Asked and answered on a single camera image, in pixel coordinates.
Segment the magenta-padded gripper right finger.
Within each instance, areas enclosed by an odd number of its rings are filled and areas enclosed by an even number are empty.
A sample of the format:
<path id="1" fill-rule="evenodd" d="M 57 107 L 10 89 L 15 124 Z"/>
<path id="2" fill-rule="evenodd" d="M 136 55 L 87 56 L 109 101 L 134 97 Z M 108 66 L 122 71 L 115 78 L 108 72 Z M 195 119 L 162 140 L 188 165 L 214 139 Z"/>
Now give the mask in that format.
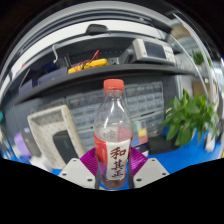
<path id="1" fill-rule="evenodd" d="M 157 181 L 169 172 L 156 158 L 147 158 L 137 149 L 131 147 L 128 165 L 128 185 L 136 189 Z"/>

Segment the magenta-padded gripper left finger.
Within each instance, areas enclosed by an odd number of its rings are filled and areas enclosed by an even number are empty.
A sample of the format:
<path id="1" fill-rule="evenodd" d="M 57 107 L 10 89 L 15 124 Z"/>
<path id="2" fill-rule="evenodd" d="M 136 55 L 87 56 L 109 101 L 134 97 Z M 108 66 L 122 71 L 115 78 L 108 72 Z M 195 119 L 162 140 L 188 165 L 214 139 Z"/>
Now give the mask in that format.
<path id="1" fill-rule="evenodd" d="M 100 186 L 100 174 L 95 149 L 91 149 L 80 159 L 72 158 L 59 176 L 78 186 L 98 189 Z"/>

